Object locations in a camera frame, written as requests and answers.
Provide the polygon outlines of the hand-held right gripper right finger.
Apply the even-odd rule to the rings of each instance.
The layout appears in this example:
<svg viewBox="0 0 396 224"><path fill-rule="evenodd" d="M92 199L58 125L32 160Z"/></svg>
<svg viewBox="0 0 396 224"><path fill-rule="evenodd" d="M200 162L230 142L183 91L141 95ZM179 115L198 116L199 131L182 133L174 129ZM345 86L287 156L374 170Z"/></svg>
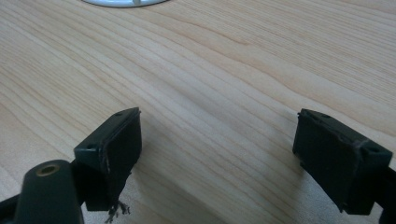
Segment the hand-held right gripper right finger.
<svg viewBox="0 0 396 224"><path fill-rule="evenodd" d="M326 114L302 109L292 152L340 211L393 214L393 153Z"/></svg>

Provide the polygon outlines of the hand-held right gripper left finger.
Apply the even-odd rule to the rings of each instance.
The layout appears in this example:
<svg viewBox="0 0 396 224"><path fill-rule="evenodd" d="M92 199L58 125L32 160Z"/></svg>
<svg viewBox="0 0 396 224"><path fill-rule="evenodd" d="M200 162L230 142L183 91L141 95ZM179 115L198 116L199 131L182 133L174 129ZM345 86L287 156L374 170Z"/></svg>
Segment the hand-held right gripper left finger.
<svg viewBox="0 0 396 224"><path fill-rule="evenodd" d="M110 116L74 148L73 175L78 200L89 211L107 211L111 223L130 207L120 194L142 151L140 109Z"/></svg>

